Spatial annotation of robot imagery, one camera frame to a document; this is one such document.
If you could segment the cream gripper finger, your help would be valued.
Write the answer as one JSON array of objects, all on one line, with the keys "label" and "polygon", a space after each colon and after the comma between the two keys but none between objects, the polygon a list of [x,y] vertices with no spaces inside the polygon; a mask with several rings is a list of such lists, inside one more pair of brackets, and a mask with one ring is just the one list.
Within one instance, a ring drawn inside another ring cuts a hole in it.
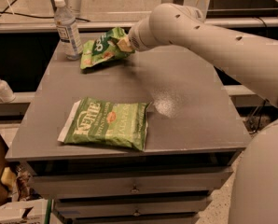
[{"label": "cream gripper finger", "polygon": [[117,46],[121,51],[124,52],[133,52],[133,48],[131,46],[130,40],[127,36],[121,38],[117,43]]}]

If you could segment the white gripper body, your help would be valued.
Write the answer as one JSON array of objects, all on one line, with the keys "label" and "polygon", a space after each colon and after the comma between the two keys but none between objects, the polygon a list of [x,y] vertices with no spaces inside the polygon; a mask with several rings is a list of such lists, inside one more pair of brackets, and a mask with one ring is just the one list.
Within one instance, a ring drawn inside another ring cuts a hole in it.
[{"label": "white gripper body", "polygon": [[155,39],[149,27],[149,18],[137,22],[129,31],[128,38],[137,51],[146,51],[155,47]]}]

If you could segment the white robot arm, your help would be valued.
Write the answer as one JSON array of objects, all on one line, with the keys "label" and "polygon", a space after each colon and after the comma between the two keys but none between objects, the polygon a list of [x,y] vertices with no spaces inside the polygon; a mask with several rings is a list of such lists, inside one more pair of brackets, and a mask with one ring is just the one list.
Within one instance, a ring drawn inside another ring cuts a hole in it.
[{"label": "white robot arm", "polygon": [[[161,4],[118,42],[121,50],[189,49],[278,108],[278,41],[205,24],[195,7]],[[278,120],[247,146],[233,182],[229,224],[278,224]]]}]

